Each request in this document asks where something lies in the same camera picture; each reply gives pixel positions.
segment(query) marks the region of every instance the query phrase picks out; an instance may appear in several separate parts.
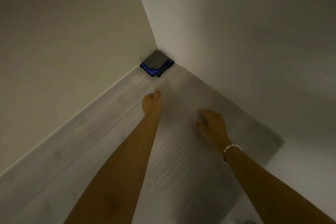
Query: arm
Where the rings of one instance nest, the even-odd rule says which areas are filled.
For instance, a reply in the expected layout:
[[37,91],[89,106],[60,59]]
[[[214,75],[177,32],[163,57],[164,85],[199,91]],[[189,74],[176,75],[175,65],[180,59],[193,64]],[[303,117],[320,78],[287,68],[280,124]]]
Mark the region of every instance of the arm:
[[288,185],[271,175],[232,144],[221,114],[199,110],[196,125],[206,139],[223,155],[265,224],[332,223],[335,222]]
[[144,97],[145,117],[108,158],[64,224],[130,224],[160,121],[161,93]]

